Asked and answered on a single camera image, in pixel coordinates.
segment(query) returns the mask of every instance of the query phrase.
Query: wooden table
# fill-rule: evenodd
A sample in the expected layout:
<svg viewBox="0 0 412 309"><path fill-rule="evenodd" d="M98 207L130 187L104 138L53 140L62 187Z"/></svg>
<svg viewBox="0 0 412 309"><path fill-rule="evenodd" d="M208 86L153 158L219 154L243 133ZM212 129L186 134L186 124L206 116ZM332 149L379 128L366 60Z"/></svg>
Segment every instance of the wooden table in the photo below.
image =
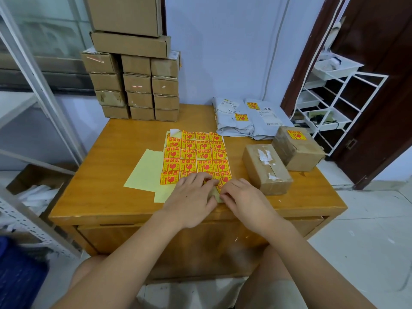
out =
<svg viewBox="0 0 412 309"><path fill-rule="evenodd" d="M147 148L163 150L166 131L171 128L216 131L213 107L182 104L179 122L175 123L110 119L50 219L90 255L113 252L162 207L161 203L153 203L153 192L123 184ZM257 141L224 140L232 176L248 179L241 158L245 145ZM310 173L291 172L291 176L294 182L289 192L268 199L306 238L347 209L317 168ZM203 223L175 236L148 281L250 275L266 246L265 239L246 229L220 203Z"/></svg>

